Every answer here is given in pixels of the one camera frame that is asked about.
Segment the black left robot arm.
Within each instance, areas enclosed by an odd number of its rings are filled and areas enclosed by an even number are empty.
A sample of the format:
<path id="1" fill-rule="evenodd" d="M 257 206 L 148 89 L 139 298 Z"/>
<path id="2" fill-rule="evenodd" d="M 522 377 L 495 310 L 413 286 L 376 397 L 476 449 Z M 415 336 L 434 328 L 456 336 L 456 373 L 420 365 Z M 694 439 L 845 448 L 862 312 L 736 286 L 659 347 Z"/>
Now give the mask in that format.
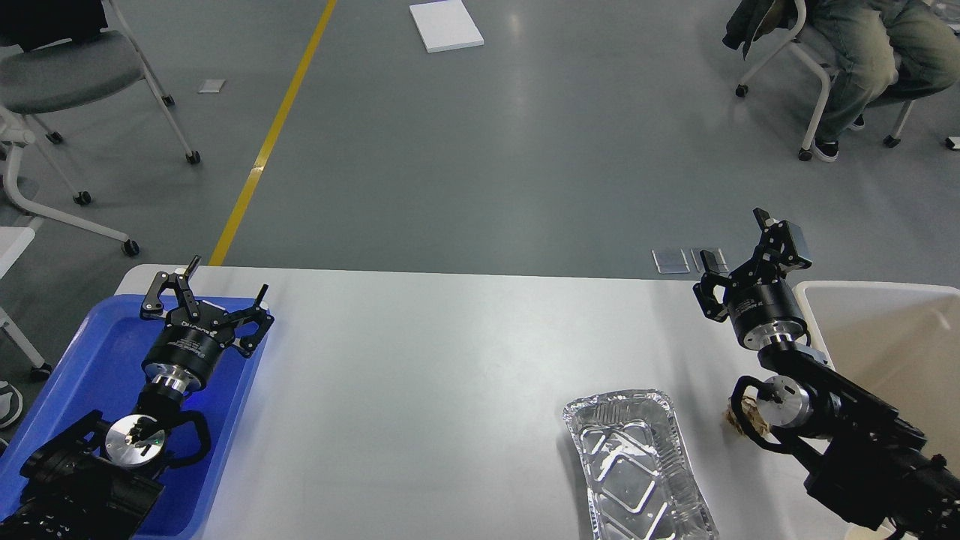
<path id="1" fill-rule="evenodd" d="M 89 312 L 2 457 L 4 539 L 190 539 L 201 529 L 275 320 L 198 298 L 199 265 Z"/>

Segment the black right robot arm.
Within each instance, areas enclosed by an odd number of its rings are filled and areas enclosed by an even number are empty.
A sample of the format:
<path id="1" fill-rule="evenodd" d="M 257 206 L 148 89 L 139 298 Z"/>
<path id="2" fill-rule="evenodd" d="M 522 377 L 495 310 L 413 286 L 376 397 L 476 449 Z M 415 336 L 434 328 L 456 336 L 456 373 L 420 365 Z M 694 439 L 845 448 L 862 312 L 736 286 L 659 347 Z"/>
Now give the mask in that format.
<path id="1" fill-rule="evenodd" d="M 786 277 L 812 266 L 799 226 L 762 208 L 750 259 L 724 273 L 716 254 L 693 292 L 709 320 L 729 321 L 738 344 L 757 353 L 769 379 L 741 376 L 731 392 L 733 424 L 759 448 L 790 455 L 807 471 L 803 486 L 844 521 L 892 538 L 956 539 L 958 479 L 943 455 L 925 457 L 926 435 L 890 403 L 814 355 Z"/>

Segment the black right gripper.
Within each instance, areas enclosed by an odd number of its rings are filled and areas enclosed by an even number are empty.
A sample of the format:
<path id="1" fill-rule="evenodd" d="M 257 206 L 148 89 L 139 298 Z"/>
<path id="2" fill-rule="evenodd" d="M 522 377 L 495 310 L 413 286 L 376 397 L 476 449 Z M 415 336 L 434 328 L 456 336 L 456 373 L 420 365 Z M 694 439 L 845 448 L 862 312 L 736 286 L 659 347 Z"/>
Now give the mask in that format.
<path id="1" fill-rule="evenodd" d="M 777 220 L 762 208 L 754 218 L 761 237 L 753 253 L 753 270 L 735 276 L 721 271 L 716 253 L 700 250 L 705 272 L 693 291 L 700 310 L 709 320 L 730 318 L 740 346 L 759 351 L 779 342 L 809 340 L 809 328 L 788 286 L 790 272 L 812 267 L 812 253 L 802 229 L 788 220 Z M 722 301 L 716 288 L 724 291 Z"/>

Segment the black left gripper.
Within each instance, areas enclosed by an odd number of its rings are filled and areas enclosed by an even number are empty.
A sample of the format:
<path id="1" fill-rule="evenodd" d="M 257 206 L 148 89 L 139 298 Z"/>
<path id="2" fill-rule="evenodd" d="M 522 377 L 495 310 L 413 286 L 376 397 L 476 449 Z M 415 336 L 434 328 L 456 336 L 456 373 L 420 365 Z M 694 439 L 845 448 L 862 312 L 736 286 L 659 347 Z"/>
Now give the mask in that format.
<path id="1" fill-rule="evenodd" d="M 250 307 L 229 312 L 218 304 L 199 303 L 190 288 L 189 277 L 201 263 L 201 256 L 193 256 L 182 273 L 158 272 L 148 287 L 140 307 L 142 320 L 164 320 L 164 326 L 154 345 L 142 362 L 148 383 L 175 380 L 179 392 L 206 389 L 207 383 L 227 347 L 232 347 L 243 358 L 250 358 L 266 338 L 275 318 L 263 307 L 269 289 L 262 284 Z M 172 290 L 177 307 L 165 311 L 161 294 Z M 254 324 L 250 334 L 239 334 L 239 329 Z"/>

